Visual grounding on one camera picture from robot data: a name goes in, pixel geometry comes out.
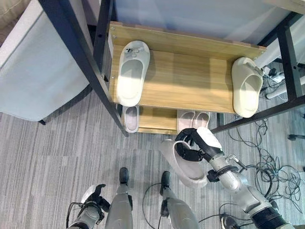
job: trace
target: gray carpet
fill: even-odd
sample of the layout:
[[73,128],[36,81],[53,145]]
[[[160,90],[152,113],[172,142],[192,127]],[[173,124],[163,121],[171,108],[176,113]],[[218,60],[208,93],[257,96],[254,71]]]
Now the gray carpet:
[[[219,183],[209,183],[198,190],[182,185],[169,164],[158,151],[162,140],[173,136],[132,134],[124,137],[101,104],[95,92],[87,89],[78,103],[72,101],[50,115],[47,125],[24,121],[0,113],[0,228],[64,228],[68,206],[80,201],[92,184],[107,186],[102,195],[112,200],[118,187],[121,167],[130,171],[130,194],[133,198],[135,229],[148,229],[142,214],[142,198],[146,188],[160,181],[165,170],[172,173],[172,189],[178,198],[193,209],[198,220],[218,214],[221,204],[232,202]],[[260,109],[273,103],[262,101]],[[305,135],[304,108],[269,118],[268,132],[262,146],[282,165],[292,165],[299,171],[305,166],[305,140],[287,140],[288,134]],[[215,126],[212,115],[211,126]],[[245,139],[254,139],[256,125],[240,128]],[[232,141],[227,132],[217,134],[225,153],[236,154],[245,164],[258,162],[255,149]],[[247,175],[253,179],[254,171]],[[301,185],[304,195],[305,186]],[[159,187],[148,192],[144,210],[154,227],[158,225],[161,197]],[[299,205],[305,210],[304,201]],[[289,200],[281,200],[279,208],[285,219],[294,225],[305,224]],[[237,217],[247,216],[235,206],[224,210]],[[96,228],[103,228],[105,220]],[[201,223],[202,228],[220,229],[218,217]],[[162,229],[171,228],[162,219]]]

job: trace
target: chair leg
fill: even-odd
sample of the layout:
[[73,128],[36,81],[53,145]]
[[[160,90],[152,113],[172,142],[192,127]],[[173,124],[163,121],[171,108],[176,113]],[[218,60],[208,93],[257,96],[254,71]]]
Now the chair leg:
[[42,125],[46,125],[46,122],[43,120],[43,119],[41,119],[40,121],[38,121],[40,124],[42,124]]
[[288,139],[289,139],[290,141],[295,141],[297,138],[305,139],[305,135],[289,135],[289,136],[288,136]]

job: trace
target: white chair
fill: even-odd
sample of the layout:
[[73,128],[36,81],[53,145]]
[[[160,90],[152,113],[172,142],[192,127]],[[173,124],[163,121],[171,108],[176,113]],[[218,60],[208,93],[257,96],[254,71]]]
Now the white chair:
[[[93,50],[81,0],[71,0]],[[0,47],[0,112],[39,121],[89,82],[37,0],[32,0]]]

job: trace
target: wooden shelf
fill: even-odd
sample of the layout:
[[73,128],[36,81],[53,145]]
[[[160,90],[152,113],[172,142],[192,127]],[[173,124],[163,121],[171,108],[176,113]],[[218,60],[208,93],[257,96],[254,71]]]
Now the wooden shelf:
[[263,46],[243,42],[114,21],[110,23],[110,33],[115,45],[125,46],[139,40],[145,42],[150,50],[231,62],[242,56],[257,58],[266,51]]
[[177,111],[140,107],[139,132],[168,135],[177,134]]
[[151,58],[139,105],[139,132],[176,134],[177,109],[234,113],[231,68],[240,57],[257,58],[265,47],[206,36],[111,22],[109,91],[115,103],[119,61],[126,44],[140,40]]
[[[123,48],[113,51],[109,89],[115,103]],[[151,50],[139,105],[234,113],[231,67],[225,60]]]

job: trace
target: slide sandal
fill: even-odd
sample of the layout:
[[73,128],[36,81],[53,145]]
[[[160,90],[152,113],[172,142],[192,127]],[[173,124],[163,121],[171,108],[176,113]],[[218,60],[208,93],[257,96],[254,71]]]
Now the slide sandal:
[[233,105],[235,112],[244,118],[255,114],[264,72],[250,58],[237,59],[232,66]]
[[177,133],[180,133],[186,128],[191,128],[195,111],[177,110]]
[[150,60],[150,51],[144,42],[128,43],[120,57],[117,98],[123,106],[135,106],[140,101]]
[[122,116],[125,130],[128,133],[135,133],[139,129],[139,106],[123,106]]
[[210,121],[210,112],[196,111],[193,119],[192,127],[198,129],[199,127],[208,127]]
[[208,181],[202,165],[199,162],[186,161],[180,157],[175,150],[177,143],[182,143],[186,148],[190,148],[185,141],[166,139],[160,145],[161,153],[185,186],[192,188],[204,187]]

